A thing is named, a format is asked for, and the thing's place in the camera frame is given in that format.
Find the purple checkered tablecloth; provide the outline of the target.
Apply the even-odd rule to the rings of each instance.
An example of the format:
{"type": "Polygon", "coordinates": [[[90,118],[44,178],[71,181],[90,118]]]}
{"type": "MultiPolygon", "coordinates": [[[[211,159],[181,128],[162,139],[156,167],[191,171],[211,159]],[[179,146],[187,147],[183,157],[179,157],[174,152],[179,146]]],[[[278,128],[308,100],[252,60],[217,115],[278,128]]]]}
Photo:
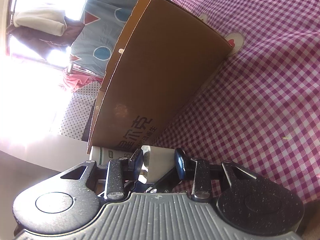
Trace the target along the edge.
{"type": "Polygon", "coordinates": [[[234,52],[157,138],[319,198],[319,0],[173,0],[234,52]]]}

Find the white power adapter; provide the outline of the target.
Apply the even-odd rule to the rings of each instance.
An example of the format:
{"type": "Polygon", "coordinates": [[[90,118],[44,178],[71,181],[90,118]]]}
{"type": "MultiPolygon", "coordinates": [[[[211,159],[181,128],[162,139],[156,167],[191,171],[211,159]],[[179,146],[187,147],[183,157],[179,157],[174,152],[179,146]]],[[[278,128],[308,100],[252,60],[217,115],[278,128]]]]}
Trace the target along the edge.
{"type": "Polygon", "coordinates": [[[143,145],[141,150],[143,165],[138,181],[143,184],[154,184],[175,166],[174,149],[143,145]]]}

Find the brown cardboard box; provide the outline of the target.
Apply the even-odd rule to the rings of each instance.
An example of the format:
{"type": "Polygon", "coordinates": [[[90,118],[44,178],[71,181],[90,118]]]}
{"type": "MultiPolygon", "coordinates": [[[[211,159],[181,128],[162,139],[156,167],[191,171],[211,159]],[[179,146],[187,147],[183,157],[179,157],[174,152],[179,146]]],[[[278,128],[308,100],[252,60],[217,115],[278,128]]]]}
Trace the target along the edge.
{"type": "Polygon", "coordinates": [[[108,61],[88,139],[132,152],[151,144],[217,74],[230,43],[170,0],[138,0],[108,61]]]}

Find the white supplement bottle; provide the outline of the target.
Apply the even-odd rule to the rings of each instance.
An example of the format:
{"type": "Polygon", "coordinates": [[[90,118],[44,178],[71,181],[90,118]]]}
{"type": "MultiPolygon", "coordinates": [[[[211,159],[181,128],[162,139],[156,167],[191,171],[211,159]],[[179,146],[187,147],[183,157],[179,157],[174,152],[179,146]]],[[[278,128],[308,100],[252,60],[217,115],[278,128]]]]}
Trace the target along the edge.
{"type": "Polygon", "coordinates": [[[97,165],[107,165],[109,161],[120,158],[131,158],[133,153],[116,151],[109,148],[92,146],[89,154],[89,160],[93,160],[97,165]]]}

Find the white folded towel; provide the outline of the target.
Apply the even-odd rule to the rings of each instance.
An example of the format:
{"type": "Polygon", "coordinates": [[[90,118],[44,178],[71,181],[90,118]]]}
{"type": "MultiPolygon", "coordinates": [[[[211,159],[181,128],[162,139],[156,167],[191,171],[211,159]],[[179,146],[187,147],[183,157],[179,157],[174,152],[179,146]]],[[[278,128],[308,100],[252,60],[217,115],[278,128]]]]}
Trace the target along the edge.
{"type": "Polygon", "coordinates": [[[28,27],[55,36],[62,36],[67,30],[65,12],[54,9],[37,9],[14,13],[13,25],[28,27]]]}

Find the polka dot white cloth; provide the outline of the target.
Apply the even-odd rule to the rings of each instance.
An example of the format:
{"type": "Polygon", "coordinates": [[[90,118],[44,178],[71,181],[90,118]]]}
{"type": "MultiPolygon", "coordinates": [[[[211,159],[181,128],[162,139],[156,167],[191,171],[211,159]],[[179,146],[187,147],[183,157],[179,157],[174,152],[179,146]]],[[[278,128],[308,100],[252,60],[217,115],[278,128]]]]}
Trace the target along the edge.
{"type": "Polygon", "coordinates": [[[71,99],[59,124],[59,135],[76,140],[88,140],[93,108],[99,88],[100,83],[93,81],[71,94],[71,99]]]}

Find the pink hanging garment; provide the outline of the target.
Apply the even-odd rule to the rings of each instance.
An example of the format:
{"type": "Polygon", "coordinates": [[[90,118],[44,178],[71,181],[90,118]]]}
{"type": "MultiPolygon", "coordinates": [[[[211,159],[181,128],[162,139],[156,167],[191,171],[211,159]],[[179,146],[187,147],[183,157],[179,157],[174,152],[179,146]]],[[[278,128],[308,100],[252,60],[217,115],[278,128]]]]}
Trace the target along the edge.
{"type": "Polygon", "coordinates": [[[66,68],[63,70],[60,87],[68,92],[74,93],[90,83],[102,83],[102,81],[103,79],[98,76],[80,72],[78,69],[69,70],[66,68]]]}

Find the blue patterned bedsheet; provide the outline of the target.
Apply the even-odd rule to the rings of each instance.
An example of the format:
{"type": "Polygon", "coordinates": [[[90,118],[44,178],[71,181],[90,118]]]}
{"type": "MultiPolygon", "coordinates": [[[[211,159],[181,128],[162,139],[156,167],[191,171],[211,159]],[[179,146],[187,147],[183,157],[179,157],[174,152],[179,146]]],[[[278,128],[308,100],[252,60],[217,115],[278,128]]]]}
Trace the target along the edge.
{"type": "Polygon", "coordinates": [[[85,27],[71,47],[76,65],[104,77],[118,37],[137,0],[87,0],[81,20],[85,27]]]}

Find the dark brown hanging garment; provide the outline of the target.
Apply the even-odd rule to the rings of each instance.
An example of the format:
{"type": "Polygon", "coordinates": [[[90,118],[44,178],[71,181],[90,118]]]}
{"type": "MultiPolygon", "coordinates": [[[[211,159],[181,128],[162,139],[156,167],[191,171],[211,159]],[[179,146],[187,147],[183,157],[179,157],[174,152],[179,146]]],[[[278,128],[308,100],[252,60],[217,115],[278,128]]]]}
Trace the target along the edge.
{"type": "Polygon", "coordinates": [[[29,49],[38,53],[45,59],[52,50],[66,51],[81,34],[85,25],[80,21],[65,17],[67,29],[62,36],[55,36],[28,27],[15,27],[11,24],[7,27],[7,34],[12,35],[29,49]]]}

